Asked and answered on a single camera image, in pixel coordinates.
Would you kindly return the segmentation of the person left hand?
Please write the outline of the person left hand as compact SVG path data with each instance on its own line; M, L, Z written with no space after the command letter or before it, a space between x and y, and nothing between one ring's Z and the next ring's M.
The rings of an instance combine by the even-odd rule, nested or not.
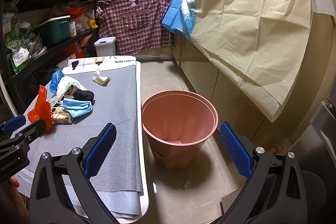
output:
M9 199L10 203L13 205L15 212L19 215L19 219L23 223L29 222L29 211L26 208L26 204L18 192L20 184L18 180L12 176L6 182L1 183L1 187L5 192L5 197Z

